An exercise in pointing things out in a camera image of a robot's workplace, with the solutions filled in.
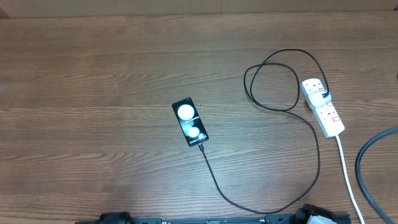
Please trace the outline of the black smartphone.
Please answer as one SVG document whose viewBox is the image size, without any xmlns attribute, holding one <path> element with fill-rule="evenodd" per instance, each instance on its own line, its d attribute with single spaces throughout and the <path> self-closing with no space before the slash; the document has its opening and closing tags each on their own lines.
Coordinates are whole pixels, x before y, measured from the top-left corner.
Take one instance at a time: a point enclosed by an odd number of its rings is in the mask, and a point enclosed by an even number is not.
<svg viewBox="0 0 398 224">
<path fill-rule="evenodd" d="M 173 103 L 172 108 L 190 147 L 209 140 L 209 135 L 190 97 Z"/>
</svg>

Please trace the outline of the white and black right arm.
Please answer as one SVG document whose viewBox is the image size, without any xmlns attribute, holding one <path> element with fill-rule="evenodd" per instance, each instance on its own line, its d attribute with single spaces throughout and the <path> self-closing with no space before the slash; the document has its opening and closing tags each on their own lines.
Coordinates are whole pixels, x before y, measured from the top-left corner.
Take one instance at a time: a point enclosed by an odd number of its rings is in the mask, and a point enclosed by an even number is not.
<svg viewBox="0 0 398 224">
<path fill-rule="evenodd" d="M 296 211 L 293 224 L 337 224 L 337 219 L 333 212 L 306 203 Z"/>
</svg>

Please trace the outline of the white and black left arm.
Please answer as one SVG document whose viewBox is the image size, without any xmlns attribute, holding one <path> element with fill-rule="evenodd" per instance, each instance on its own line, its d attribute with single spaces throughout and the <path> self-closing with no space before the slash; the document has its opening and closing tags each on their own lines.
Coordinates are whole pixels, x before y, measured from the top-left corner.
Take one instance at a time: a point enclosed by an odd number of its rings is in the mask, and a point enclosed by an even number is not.
<svg viewBox="0 0 398 224">
<path fill-rule="evenodd" d="M 129 212 L 110 212 L 100 215 L 96 224 L 133 224 L 134 221 Z"/>
</svg>

